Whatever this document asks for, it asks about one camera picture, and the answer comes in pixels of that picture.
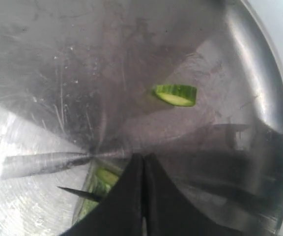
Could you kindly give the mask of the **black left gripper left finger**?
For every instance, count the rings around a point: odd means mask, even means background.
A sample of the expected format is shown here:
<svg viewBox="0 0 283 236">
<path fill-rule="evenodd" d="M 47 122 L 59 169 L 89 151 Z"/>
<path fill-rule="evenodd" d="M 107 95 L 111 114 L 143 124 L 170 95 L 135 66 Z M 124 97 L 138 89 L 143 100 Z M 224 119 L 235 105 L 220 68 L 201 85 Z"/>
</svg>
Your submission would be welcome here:
<svg viewBox="0 0 283 236">
<path fill-rule="evenodd" d="M 143 157 L 133 154 L 107 197 L 64 236 L 142 235 Z"/>
</svg>

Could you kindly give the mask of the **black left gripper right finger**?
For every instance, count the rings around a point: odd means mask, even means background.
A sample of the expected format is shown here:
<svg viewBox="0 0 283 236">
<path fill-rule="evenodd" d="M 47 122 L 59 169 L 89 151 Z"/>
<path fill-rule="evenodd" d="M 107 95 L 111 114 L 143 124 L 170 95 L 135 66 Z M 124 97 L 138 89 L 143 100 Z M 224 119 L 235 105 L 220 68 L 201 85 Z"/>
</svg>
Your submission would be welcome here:
<svg viewBox="0 0 283 236">
<path fill-rule="evenodd" d="M 200 212 L 178 190 L 154 154 L 143 158 L 143 204 L 149 236 L 243 236 Z"/>
</svg>

